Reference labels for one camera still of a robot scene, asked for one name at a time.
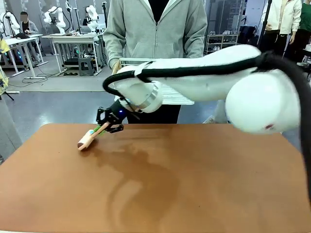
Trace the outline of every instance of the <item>black shirt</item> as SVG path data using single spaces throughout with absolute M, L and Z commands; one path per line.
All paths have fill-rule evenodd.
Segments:
M 29 21 L 27 23 L 22 22 L 22 27 L 23 27 L 23 32 L 25 32 L 26 30 L 29 30 Z
M 149 0 L 155 21 L 158 23 L 169 0 Z

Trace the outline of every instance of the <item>white table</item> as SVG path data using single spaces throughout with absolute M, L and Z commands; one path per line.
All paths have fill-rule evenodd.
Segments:
M 56 55 L 59 72 L 64 72 L 60 66 L 60 62 L 57 57 L 57 50 L 60 53 L 59 44 L 92 44 L 93 49 L 94 49 L 94 56 L 95 56 L 96 69 L 97 69 L 97 72 L 94 74 L 94 76 L 96 76 L 102 71 L 102 69 L 99 67 L 99 64 L 98 64 L 98 55 L 97 55 L 96 46 L 95 46 L 95 43 L 99 41 L 98 36 L 102 36 L 102 35 L 83 34 L 81 36 L 66 36 L 64 34 L 57 33 L 57 34 L 43 36 L 42 38 L 49 38 L 52 40 L 53 49 Z
M 39 43 L 38 43 L 38 40 L 37 40 L 37 38 L 40 37 L 40 36 L 42 36 L 42 34 L 29 35 L 29 38 L 27 38 L 27 39 L 5 38 L 5 42 L 7 43 L 8 46 L 16 45 L 16 47 L 20 50 L 20 52 L 22 52 L 22 47 L 24 47 L 25 52 L 26 52 L 26 51 L 28 51 L 27 42 L 35 41 L 36 42 L 36 46 L 37 46 L 38 51 L 39 51 L 40 58 L 41 58 L 41 62 L 38 64 L 38 66 L 41 66 L 41 65 L 44 65 L 44 64 L 46 64 L 48 62 L 44 62 L 44 60 L 43 60 L 41 49 L 40 49 L 40 46 L 39 46 Z M 14 76 L 16 76 L 18 74 L 21 74 L 21 73 L 25 72 L 24 70 L 23 71 L 19 71 L 18 70 L 16 62 L 15 62 L 15 58 L 14 58 L 13 53 L 12 53 L 12 50 L 9 51 L 9 54 L 10 54 L 10 57 L 11 57 L 11 60 L 13 62 L 13 66 L 14 66 L 14 69 L 15 69 L 15 74 L 13 74 L 11 77 L 14 77 Z M 27 65 L 27 63 L 24 61 L 24 56 L 22 56 L 22 60 L 23 60 L 24 66 Z M 31 62 L 28 65 L 30 67 L 30 70 L 32 71 L 33 70 L 33 66 L 32 66 Z
M 28 63 L 31 61 L 31 58 L 30 58 L 30 55 L 29 55 L 29 50 L 28 50 L 28 47 L 27 47 L 27 43 L 30 42 L 30 41 L 35 41 L 36 42 L 36 45 L 38 47 L 38 50 L 39 50 L 39 53 L 40 53 L 40 58 L 41 58 L 41 65 L 43 64 L 46 64 L 47 62 L 43 62 L 43 57 L 42 57 L 42 54 L 41 54 L 41 50 L 40 50 L 40 47 L 39 47 L 39 44 L 38 44 L 38 41 L 37 41 L 37 37 L 39 37 L 40 35 L 31 35 L 30 38 L 27 38 L 27 39 L 16 39 L 16 38 L 10 38 L 10 39 L 6 39 L 5 42 L 7 43 L 7 45 L 17 45 L 17 44 L 20 44 L 21 47 L 24 47 L 25 49 L 25 53 L 26 53 L 26 57 L 27 57 L 27 60 L 28 60 Z M 16 68 L 16 72 L 18 72 L 17 70 L 17 67 L 16 67 L 16 63 L 15 63 L 15 60 L 14 60 L 14 57 L 12 55 L 12 51 L 10 50 L 10 56 L 11 56 L 11 59 L 12 59 L 12 62 Z M 27 77 L 25 79 L 46 79 L 45 77 L 36 77 L 35 76 L 35 71 L 34 71 L 34 68 L 31 64 L 29 64 L 29 68 L 30 68 L 30 71 L 32 73 L 32 76 L 31 77 Z

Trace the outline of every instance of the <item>white tray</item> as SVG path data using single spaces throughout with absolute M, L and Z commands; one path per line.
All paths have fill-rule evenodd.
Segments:
M 121 66 L 138 66 L 144 62 L 156 61 L 156 59 L 121 58 Z M 163 104 L 166 105 L 193 105 L 194 102 L 182 94 L 167 86 L 162 85 Z

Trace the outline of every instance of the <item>brown table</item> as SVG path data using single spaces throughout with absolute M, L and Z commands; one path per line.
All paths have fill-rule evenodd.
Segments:
M 42 127 L 0 166 L 0 229 L 307 233 L 300 153 L 231 125 L 127 125 L 86 152 L 94 125 Z

